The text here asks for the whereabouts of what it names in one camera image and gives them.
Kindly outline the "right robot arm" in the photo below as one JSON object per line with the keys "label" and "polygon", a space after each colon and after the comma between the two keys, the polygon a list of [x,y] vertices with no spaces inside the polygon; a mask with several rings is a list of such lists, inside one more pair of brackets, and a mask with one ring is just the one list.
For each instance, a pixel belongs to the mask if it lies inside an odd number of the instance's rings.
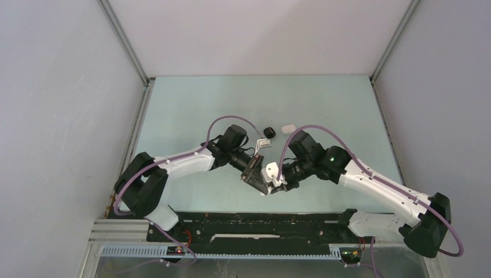
{"label": "right robot arm", "polygon": [[264,179],[275,191],[289,191],[311,176],[353,189],[378,201],[388,214],[347,209],[337,225],[344,242],[357,237],[379,237],[403,242],[415,253],[434,258],[451,225],[450,200],[437,192],[432,196],[414,191],[373,171],[339,146],[323,148],[312,136],[299,130],[288,142],[295,155],[292,163],[270,163]]}

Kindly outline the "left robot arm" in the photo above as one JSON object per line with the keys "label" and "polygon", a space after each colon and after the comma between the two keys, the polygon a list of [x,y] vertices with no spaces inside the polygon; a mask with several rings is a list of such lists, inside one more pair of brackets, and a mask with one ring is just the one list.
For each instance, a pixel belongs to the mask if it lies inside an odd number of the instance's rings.
{"label": "left robot arm", "polygon": [[243,144],[247,141],[247,132],[231,125],[208,144],[202,143],[199,149],[171,159],[139,153],[114,186],[115,213],[146,219],[159,226],[160,233],[173,242],[181,238],[183,226],[162,197],[169,181],[230,164],[241,173],[243,182],[264,195],[269,194],[271,186],[262,177],[263,156],[246,154]]}

